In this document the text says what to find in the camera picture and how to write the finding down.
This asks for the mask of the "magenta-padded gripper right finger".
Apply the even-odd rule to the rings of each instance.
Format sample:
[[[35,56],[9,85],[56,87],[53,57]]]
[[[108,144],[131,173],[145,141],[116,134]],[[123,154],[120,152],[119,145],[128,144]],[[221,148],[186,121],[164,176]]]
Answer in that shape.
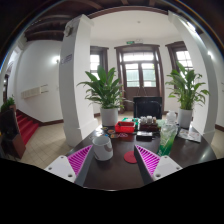
[[[182,169],[182,167],[169,156],[165,155],[160,157],[139,145],[134,146],[134,156],[137,160],[145,185]]]

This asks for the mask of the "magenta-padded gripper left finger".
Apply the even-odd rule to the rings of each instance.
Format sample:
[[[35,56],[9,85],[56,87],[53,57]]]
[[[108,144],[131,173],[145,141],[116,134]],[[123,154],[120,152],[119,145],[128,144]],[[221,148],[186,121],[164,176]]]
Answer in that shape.
[[[92,146],[86,146],[69,156],[60,155],[45,170],[82,186],[93,158]]]

